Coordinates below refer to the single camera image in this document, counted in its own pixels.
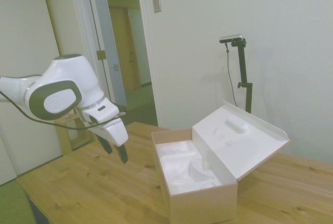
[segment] box lid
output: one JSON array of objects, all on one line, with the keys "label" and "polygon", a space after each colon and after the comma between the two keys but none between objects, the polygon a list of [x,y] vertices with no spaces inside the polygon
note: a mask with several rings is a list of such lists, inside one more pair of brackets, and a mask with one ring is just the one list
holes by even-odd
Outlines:
[{"label": "box lid", "polygon": [[237,180],[290,143],[283,130],[225,101],[192,132],[193,141],[204,141]]}]

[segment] cord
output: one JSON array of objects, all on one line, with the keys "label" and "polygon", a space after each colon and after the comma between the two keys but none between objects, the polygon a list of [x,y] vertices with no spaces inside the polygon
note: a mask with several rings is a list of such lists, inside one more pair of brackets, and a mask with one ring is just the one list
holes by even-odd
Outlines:
[{"label": "cord", "polygon": [[52,123],[52,122],[47,122],[47,121],[40,121],[40,120],[36,120],[30,116],[28,116],[15,102],[13,102],[7,95],[5,95],[1,90],[0,90],[0,94],[5,98],[7,99],[11,104],[14,105],[14,107],[16,107],[25,117],[27,117],[29,120],[32,120],[32,121],[35,121],[35,122],[38,122],[38,123],[43,123],[43,124],[47,124],[47,125],[52,125],[52,126],[57,126],[57,127],[61,127],[61,128],[65,128],[65,129],[71,129],[71,130],[86,130],[86,129],[91,129],[93,127],[97,127],[99,125],[103,125],[103,124],[106,124],[110,121],[113,121],[114,118],[112,118],[111,120],[108,120],[108,121],[105,121],[105,122],[101,122],[101,123],[98,123],[98,124],[95,124],[95,125],[92,125],[92,126],[89,126],[89,127],[85,127],[85,128],[72,128],[72,127],[68,127],[68,126],[64,126],[64,125],[60,125],[60,124],[56,124],[56,123]]},{"label": "cord", "polygon": [[228,66],[228,75],[229,75],[229,80],[230,80],[230,84],[231,84],[231,90],[233,91],[233,98],[234,98],[235,105],[236,105],[236,107],[238,107],[237,103],[236,103],[236,100],[235,100],[235,93],[234,93],[233,82],[231,81],[231,76],[230,76],[230,70],[229,70],[229,49],[228,49],[228,44],[227,43],[225,43],[225,47],[227,48],[227,66]]}]

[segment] light switch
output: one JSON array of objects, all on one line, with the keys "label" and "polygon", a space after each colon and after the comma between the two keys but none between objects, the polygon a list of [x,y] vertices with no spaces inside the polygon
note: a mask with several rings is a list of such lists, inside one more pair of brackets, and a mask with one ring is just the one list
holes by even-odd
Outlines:
[{"label": "light switch", "polygon": [[157,12],[161,12],[161,3],[160,3],[160,0],[152,0],[152,4],[154,6],[154,12],[157,13]]}]

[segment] open box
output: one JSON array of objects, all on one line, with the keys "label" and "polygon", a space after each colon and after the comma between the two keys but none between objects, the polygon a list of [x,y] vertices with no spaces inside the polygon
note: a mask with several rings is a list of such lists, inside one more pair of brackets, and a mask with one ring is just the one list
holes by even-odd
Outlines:
[{"label": "open box", "polygon": [[170,224],[236,218],[238,181],[290,143],[284,131],[227,102],[191,129],[152,140]]}]

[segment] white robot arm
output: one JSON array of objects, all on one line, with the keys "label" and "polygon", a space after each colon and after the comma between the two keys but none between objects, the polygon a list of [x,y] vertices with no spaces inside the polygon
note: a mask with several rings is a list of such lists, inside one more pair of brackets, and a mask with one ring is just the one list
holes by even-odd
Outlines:
[{"label": "white robot arm", "polygon": [[[118,117],[119,109],[104,96],[84,56],[56,57],[42,76],[0,77],[0,91],[42,120],[58,119],[75,108],[87,127],[95,126],[89,130],[97,135],[104,149],[111,153],[109,143],[114,144],[122,161],[127,161],[123,144],[128,135]],[[0,94],[0,102],[8,101],[4,95]]]}]

